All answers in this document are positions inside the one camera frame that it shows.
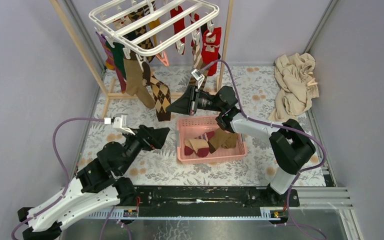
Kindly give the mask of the beige purple striped sock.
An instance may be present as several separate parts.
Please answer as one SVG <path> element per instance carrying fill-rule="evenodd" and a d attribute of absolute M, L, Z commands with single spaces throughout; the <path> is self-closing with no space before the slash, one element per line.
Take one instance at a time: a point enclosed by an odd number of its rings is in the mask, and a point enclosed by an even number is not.
<path fill-rule="evenodd" d="M 183 152 L 185 156 L 196 154 L 200 158 L 210 153 L 209 140 L 215 135 L 215 131 L 208 131 L 197 137 L 186 137 L 183 140 Z"/>

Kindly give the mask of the plain brown sock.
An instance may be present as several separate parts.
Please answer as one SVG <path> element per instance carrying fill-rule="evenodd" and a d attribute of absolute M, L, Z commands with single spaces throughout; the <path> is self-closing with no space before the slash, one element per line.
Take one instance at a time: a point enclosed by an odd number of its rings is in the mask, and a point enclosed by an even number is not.
<path fill-rule="evenodd" d="M 233 149 L 237 146 L 237 138 L 237 133 L 227 132 L 219 128 L 208 141 L 209 152 L 212 154 L 219 148 Z"/>

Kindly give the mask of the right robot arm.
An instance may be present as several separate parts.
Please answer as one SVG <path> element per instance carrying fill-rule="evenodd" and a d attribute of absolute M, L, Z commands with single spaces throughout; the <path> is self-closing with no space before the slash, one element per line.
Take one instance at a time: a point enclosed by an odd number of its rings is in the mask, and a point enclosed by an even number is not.
<path fill-rule="evenodd" d="M 216 94 L 188 86 L 184 94 L 166 109 L 169 112 L 192 116 L 197 110 L 215 111 L 218 126 L 225 131 L 246 134 L 267 140 L 274 153 L 278 169 L 269 183 L 267 201 L 273 206 L 281 205 L 286 192 L 293 184 L 302 167 L 315 154 L 316 148 L 301 125 L 294 119 L 283 123 L 252 120 L 236 106 L 238 99 L 231 86 L 223 86 Z"/>

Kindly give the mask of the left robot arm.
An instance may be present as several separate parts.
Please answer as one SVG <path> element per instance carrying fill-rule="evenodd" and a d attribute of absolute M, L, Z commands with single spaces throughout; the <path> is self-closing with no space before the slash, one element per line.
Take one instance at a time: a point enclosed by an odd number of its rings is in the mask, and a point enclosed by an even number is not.
<path fill-rule="evenodd" d="M 19 221 L 27 225 L 24 240 L 55 240 L 77 221 L 111 206 L 132 206 L 137 193 L 124 174 L 142 151 L 160 150 L 170 128 L 140 125 L 124 133 L 124 143 L 108 142 L 97 157 L 79 170 L 62 189 L 37 207 L 18 210 Z"/>

